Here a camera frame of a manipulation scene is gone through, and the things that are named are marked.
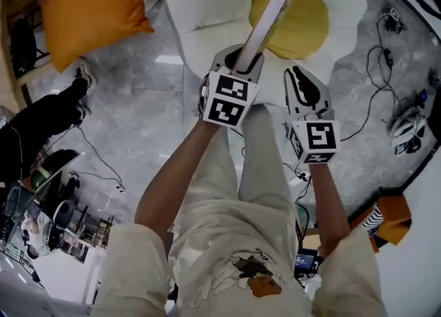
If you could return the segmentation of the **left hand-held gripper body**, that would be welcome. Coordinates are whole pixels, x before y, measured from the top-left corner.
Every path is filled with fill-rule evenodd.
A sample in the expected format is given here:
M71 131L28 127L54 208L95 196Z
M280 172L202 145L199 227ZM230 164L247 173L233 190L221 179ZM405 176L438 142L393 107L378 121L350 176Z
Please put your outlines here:
M203 87L203 120L240 126L259 93L257 84L237 76L210 71Z

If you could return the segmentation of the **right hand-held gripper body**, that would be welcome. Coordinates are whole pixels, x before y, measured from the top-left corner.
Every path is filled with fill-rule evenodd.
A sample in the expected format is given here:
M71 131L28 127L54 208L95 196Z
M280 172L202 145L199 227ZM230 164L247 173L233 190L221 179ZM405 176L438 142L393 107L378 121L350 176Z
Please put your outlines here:
M283 125L287 146L301 164L326 164L340 150L340 124L333 108L303 115L288 110Z

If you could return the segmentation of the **person's left hand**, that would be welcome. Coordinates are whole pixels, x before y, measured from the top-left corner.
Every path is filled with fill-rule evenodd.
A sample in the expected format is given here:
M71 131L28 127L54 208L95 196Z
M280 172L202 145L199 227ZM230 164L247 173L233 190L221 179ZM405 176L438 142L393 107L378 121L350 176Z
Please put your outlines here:
M209 74L206 74L198 91L198 112L200 119L203 119L203 114L205 109L205 94L206 94L208 81L209 81Z

